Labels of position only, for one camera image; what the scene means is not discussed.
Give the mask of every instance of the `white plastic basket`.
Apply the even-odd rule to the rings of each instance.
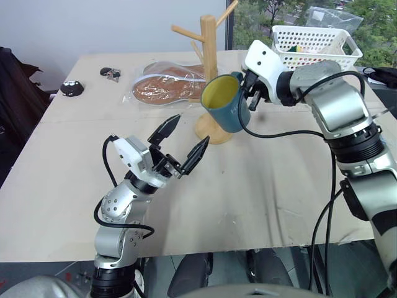
[[[362,52],[353,38],[343,29],[277,25],[273,26],[273,36],[272,50],[290,70],[323,60],[334,60],[340,64],[342,71],[345,71],[362,57]],[[344,53],[345,43],[352,50],[351,55]],[[304,51],[314,53],[287,52],[295,45],[301,46]]]

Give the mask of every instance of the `mug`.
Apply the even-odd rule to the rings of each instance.
[[[204,87],[201,95],[201,105],[226,132],[239,132],[243,129],[237,115],[242,80],[243,74],[237,71],[218,76]],[[241,119],[244,125],[248,124],[250,117],[247,102],[243,99]]]

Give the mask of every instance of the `white table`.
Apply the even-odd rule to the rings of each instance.
[[[227,72],[240,69],[244,53],[218,53],[220,67]],[[93,259],[98,225],[92,213],[112,189],[101,156],[109,134],[134,134],[146,140],[165,119],[182,113],[176,131],[163,143],[163,152],[185,160],[198,142],[194,123],[204,113],[199,104],[122,103],[136,69],[155,60],[198,63],[194,53],[86,55],[77,62],[68,79],[82,82],[85,91],[78,97],[55,97],[0,189],[0,261]],[[104,66],[122,70],[118,84],[99,75]],[[346,80],[358,85],[355,78]],[[373,114],[384,109],[368,87],[365,100]],[[377,122],[397,156],[397,122],[390,114]],[[319,130],[304,105],[261,103],[249,125],[269,134]],[[121,180],[126,167],[113,148],[108,157]],[[342,178],[338,171],[338,180]],[[145,223],[156,233],[144,241],[140,255],[307,245],[330,188],[329,148],[320,138],[261,140],[236,133],[227,143],[210,145],[191,175],[154,195]],[[325,224],[320,226],[318,243],[324,235]],[[331,241],[372,237],[369,224],[353,217],[344,200],[338,199]]]

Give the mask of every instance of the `plastic bag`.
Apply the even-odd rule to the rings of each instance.
[[[307,27],[337,28],[353,33],[363,18],[344,11],[311,6],[308,9]]]
[[[205,87],[202,65],[184,66],[170,61],[158,61],[146,66],[133,82],[133,96],[147,104],[169,104],[187,99],[199,99]]]

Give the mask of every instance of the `white wall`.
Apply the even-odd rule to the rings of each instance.
[[[221,15],[225,0],[0,0],[0,46],[38,66],[42,89],[59,89],[87,53],[191,51],[171,24],[200,33],[199,17]],[[217,30],[225,49],[225,23]]]

